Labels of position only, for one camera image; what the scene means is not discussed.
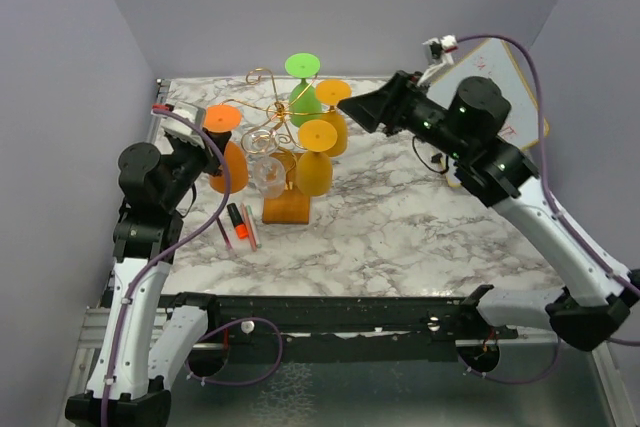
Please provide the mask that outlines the clear wine glass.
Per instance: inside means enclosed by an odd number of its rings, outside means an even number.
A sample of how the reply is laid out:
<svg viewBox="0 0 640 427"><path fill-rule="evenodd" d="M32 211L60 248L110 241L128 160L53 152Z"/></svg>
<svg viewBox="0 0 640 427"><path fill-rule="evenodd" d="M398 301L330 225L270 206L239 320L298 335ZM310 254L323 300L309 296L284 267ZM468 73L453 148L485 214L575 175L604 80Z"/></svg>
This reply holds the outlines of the clear wine glass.
<svg viewBox="0 0 640 427"><path fill-rule="evenodd" d="M253 127L241 138L241 147L251 158L251 178L264 199L275 199L285 190L284 165L273 154L279 147L276 134Z"/></svg>

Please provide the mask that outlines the green plastic wine glass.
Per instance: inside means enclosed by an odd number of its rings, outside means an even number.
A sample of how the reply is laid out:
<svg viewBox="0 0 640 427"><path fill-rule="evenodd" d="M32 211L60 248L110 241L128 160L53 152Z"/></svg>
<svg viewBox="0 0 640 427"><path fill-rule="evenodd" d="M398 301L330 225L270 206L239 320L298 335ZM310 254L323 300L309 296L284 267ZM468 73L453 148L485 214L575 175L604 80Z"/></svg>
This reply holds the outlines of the green plastic wine glass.
<svg viewBox="0 0 640 427"><path fill-rule="evenodd" d="M322 106L316 98L313 86L320 67L319 58L306 52L293 54L285 61L287 74L299 80L289 96L288 103L290 120L295 127L301 127L309 120L318 119L322 114Z"/></svg>

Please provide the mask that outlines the orange plastic wine glass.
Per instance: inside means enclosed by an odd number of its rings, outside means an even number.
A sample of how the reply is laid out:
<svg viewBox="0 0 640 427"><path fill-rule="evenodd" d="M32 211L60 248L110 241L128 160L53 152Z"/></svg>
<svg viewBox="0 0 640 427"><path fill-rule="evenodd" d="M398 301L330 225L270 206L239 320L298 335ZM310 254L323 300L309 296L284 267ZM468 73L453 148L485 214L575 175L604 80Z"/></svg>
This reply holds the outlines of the orange plastic wine glass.
<svg viewBox="0 0 640 427"><path fill-rule="evenodd" d="M242 114L236 108L228 104L216 104L207 108L203 127L214 134L232 134L242 122ZM227 162L232 194L243 190L249 180L248 165L242 148L232 139L229 139L224 148L224 157ZM225 175L220 172L209 176L210 187L219 192L224 192Z"/></svg>

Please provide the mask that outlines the yellow plastic wine glass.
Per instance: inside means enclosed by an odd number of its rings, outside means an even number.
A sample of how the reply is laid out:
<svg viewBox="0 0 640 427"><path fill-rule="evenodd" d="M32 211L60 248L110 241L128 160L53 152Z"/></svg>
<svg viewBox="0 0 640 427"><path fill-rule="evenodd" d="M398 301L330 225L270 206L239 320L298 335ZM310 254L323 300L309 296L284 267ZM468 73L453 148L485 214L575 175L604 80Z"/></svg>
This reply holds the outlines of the yellow plastic wine glass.
<svg viewBox="0 0 640 427"><path fill-rule="evenodd" d="M343 80L327 79L316 86L315 95L321 104L329 107L322 119L330 123L337 132L336 143L327 151L327 155L329 157L340 156L347 149L348 128L344 116L337 110L337 104L351 97L351 87Z"/></svg>

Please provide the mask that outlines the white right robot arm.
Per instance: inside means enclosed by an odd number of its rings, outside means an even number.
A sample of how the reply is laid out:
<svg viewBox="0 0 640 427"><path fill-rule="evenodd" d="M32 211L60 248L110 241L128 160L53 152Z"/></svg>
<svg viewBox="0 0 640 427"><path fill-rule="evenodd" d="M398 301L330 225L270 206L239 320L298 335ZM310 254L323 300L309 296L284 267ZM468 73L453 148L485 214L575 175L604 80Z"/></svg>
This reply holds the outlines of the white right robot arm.
<svg viewBox="0 0 640 427"><path fill-rule="evenodd" d="M341 100L338 109L369 133L402 130L452 159L461 186L513 225L556 271L557 289L509 291L481 287L459 314L461 330L481 338L494 327L554 332L589 352L608 340L639 299L639 273L602 249L545 193L535 164L499 132L511 110L490 79L471 76L448 107L427 96L404 71L376 91Z"/></svg>

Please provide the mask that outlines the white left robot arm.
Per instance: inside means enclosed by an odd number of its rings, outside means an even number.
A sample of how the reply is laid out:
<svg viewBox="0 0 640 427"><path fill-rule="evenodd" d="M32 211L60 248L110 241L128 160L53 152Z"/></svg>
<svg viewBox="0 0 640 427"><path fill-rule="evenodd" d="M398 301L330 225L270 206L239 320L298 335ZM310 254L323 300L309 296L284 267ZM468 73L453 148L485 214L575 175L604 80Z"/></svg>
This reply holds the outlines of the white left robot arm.
<svg viewBox="0 0 640 427"><path fill-rule="evenodd" d="M113 233L113 297L86 390L66 402L65 417L76 426L166 425L172 384L193 345L220 332L220 316L195 304L179 307L165 332L152 337L161 292L181 245L177 206L201 174L220 174L218 156L231 138L228 132L206 139L165 136L169 154L139 142L118 159L124 200Z"/></svg>

